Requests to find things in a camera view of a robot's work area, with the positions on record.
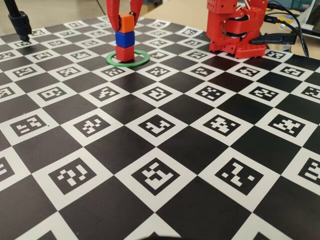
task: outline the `blue cube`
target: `blue cube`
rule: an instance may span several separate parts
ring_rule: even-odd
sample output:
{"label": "blue cube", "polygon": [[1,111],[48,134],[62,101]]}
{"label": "blue cube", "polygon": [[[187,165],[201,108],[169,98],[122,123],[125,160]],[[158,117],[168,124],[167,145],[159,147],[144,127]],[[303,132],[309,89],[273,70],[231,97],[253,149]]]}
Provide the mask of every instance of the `blue cube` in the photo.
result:
{"label": "blue cube", "polygon": [[135,32],[131,31],[127,33],[122,33],[116,31],[115,43],[122,48],[128,48],[135,45]]}

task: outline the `black and white pattern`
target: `black and white pattern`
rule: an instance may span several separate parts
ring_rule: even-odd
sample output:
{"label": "black and white pattern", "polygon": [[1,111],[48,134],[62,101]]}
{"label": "black and white pattern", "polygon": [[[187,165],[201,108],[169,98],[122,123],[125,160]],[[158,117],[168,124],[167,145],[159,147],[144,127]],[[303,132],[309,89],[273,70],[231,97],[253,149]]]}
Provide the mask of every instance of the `black and white pattern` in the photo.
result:
{"label": "black and white pattern", "polygon": [[0,36],[0,238],[317,240],[320,61],[135,29],[133,68],[107,16]]}

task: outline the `stacked cubes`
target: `stacked cubes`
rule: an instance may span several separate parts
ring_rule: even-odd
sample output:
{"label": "stacked cubes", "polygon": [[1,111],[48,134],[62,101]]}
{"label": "stacked cubes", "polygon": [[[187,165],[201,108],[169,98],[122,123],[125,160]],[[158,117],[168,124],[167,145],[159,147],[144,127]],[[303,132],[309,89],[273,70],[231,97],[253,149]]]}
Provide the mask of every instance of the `stacked cubes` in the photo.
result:
{"label": "stacked cubes", "polygon": [[115,54],[122,62],[135,58],[135,17],[131,14],[120,13],[120,29],[115,32]]}

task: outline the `cable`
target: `cable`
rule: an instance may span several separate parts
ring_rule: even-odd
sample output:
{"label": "cable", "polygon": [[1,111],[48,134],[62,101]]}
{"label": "cable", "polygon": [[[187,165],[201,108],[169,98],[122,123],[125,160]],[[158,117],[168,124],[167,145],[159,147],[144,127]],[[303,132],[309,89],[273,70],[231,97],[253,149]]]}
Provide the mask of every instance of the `cable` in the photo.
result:
{"label": "cable", "polygon": [[103,9],[103,8],[102,8],[102,6],[100,5],[99,0],[96,0],[96,3],[99,5],[99,7],[100,7],[101,11],[103,12],[103,15],[106,15],[106,13],[105,13],[104,9]]}

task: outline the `green circle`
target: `green circle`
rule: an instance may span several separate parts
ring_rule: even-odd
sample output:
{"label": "green circle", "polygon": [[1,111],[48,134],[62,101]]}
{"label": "green circle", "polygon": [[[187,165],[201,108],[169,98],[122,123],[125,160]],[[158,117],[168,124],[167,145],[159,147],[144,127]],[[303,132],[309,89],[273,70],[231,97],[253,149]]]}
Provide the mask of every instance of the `green circle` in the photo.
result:
{"label": "green circle", "polygon": [[112,52],[106,57],[106,62],[107,64],[110,64],[116,67],[134,68],[134,67],[139,67],[150,60],[150,55],[145,51],[134,50],[134,53],[138,55],[142,55],[144,56],[144,58],[141,61],[133,62],[133,63],[117,63],[112,60],[112,58],[116,55],[116,52]]}

